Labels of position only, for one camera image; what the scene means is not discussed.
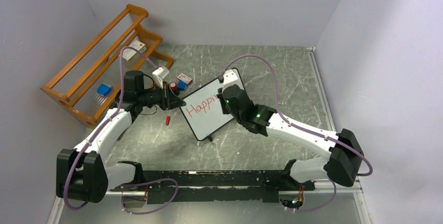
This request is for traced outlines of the red marker cap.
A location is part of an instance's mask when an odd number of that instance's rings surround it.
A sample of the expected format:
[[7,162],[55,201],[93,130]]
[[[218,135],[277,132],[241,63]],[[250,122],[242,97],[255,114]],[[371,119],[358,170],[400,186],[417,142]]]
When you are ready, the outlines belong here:
[[170,121],[171,121],[171,116],[167,116],[165,124],[169,126]]

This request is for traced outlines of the black framed whiteboard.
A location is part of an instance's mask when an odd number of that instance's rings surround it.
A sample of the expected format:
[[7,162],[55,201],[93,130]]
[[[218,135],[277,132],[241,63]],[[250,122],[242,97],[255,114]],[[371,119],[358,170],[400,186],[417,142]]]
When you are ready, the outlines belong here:
[[185,105],[180,110],[198,141],[211,136],[234,119],[232,115],[223,113],[216,96],[222,87],[223,83],[216,77],[182,99]]

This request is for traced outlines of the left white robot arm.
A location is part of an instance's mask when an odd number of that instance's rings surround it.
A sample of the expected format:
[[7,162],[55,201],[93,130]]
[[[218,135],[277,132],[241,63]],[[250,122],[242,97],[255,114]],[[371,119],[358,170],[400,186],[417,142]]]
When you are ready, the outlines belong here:
[[106,167],[104,159],[118,138],[133,124],[144,107],[167,111],[185,106],[165,81],[145,88],[142,71],[132,70],[121,77],[123,89],[118,92],[102,122],[77,146],[62,149],[56,158],[56,195],[86,203],[100,202],[108,190],[127,186],[136,191],[143,187],[142,165],[120,161]]

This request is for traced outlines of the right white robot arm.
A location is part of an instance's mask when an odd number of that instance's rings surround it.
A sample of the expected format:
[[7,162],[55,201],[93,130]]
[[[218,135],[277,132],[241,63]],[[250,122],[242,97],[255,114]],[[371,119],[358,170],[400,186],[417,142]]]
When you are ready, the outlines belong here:
[[250,133],[287,140],[317,154],[313,159],[288,162],[282,175],[287,189],[318,179],[354,185],[364,153],[352,131],[326,131],[280,116],[272,107],[253,103],[238,85],[220,88],[217,97],[223,113],[232,115]]

